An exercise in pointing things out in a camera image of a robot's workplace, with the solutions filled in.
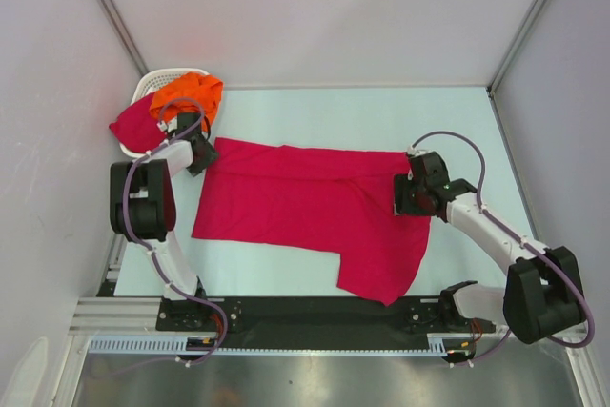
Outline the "orange t shirt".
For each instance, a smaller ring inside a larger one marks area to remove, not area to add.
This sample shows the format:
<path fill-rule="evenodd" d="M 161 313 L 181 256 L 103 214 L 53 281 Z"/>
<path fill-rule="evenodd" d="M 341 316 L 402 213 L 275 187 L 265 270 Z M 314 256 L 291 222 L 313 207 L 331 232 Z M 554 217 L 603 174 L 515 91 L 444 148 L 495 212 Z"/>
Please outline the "orange t shirt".
<path fill-rule="evenodd" d="M 202 109 L 207 118 L 201 123 L 202 130 L 208 132 L 218 114 L 223 90 L 224 83 L 215 76 L 187 72 L 154 93 L 149 114 L 168 124 L 183 112 L 200 114 Z"/>

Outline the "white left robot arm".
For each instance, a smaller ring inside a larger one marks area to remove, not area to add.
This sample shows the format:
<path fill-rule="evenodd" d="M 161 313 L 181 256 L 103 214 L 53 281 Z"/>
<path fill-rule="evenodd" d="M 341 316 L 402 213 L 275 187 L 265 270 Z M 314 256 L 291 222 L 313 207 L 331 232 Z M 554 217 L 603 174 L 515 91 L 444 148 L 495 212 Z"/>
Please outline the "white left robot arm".
<path fill-rule="evenodd" d="M 204 136 L 165 140 L 133 161 L 110 167 L 110 223 L 116 234 L 141 248 L 157 274 L 162 297 L 183 300 L 177 318 L 188 329 L 204 328 L 211 318 L 205 290 L 175 235 L 177 208 L 172 179 L 186 171 L 198 176 L 219 157 Z"/>

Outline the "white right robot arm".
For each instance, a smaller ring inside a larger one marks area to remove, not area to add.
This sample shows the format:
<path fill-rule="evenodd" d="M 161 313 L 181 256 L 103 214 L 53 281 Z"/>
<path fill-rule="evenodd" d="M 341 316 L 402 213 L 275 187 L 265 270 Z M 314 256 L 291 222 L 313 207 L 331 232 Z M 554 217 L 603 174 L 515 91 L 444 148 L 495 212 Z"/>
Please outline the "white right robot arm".
<path fill-rule="evenodd" d="M 518 234 L 468 181 L 398 174 L 394 195 L 396 214 L 441 219 L 473 240 L 506 277 L 502 287 L 465 281 L 444 290 L 449 302 L 439 308 L 439 319 L 447 330 L 461 332 L 481 318 L 507 326 L 526 344 L 555 339 L 581 323 L 595 331 L 575 256 Z"/>

